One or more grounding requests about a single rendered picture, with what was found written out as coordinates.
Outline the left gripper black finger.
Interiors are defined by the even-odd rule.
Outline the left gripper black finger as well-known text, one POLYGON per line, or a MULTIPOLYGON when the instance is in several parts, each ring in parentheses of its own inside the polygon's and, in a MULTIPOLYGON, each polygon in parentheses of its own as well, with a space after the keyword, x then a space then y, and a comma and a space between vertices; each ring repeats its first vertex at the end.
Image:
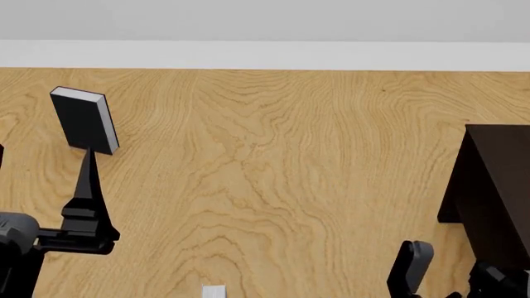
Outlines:
POLYGON ((73 198, 61 211, 61 229, 70 235, 114 242, 120 232, 112 225, 101 190, 96 156, 87 148, 73 198))

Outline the black hardcover book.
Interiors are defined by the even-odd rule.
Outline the black hardcover book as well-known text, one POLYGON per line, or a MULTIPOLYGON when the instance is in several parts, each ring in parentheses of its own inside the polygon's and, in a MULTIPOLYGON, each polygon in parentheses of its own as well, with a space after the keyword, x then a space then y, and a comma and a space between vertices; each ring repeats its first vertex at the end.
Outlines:
POLYGON ((108 156, 119 148, 104 94, 58 86, 50 97, 69 146, 108 156))

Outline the dark brown wooden cabinet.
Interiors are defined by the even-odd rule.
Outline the dark brown wooden cabinet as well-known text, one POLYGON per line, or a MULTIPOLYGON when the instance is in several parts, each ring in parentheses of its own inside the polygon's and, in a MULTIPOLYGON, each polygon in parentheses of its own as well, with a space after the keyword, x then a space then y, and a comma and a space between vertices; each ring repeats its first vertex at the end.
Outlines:
POLYGON ((465 126, 437 220, 462 224, 477 260, 530 270, 530 125, 465 126))

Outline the white rectangular block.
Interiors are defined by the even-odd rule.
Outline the white rectangular block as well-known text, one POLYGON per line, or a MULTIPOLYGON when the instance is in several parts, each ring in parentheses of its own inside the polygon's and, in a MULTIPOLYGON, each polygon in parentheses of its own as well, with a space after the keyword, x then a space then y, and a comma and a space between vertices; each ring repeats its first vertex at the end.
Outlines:
POLYGON ((203 285, 201 289, 201 298, 227 298, 226 285, 203 285))

